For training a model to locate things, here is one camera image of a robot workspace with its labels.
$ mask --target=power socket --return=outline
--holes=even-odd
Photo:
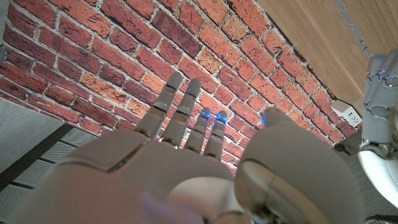
[[[336,100],[331,105],[331,108],[341,119],[345,120],[352,127],[357,127],[357,125],[362,122],[362,118],[355,109],[341,100]]]

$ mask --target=white robotic arm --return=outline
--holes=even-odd
[[[347,165],[279,109],[264,112],[236,177],[220,162],[225,111],[203,155],[208,108],[179,149],[197,79],[156,141],[181,79],[171,75],[134,131],[113,131],[62,159],[11,223],[363,223]]]
[[[369,62],[364,97],[362,168],[375,188],[398,208],[398,49]]]

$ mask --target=red brick wall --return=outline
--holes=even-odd
[[[193,117],[228,112],[232,170],[270,106],[331,146],[356,131],[253,0],[12,0],[8,18],[0,97],[95,134],[132,129],[174,70],[169,117],[198,77]]]

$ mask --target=wooden panel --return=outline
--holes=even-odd
[[[398,47],[397,0],[344,0],[372,54]]]
[[[368,61],[333,1],[258,1],[319,79],[362,115]]]

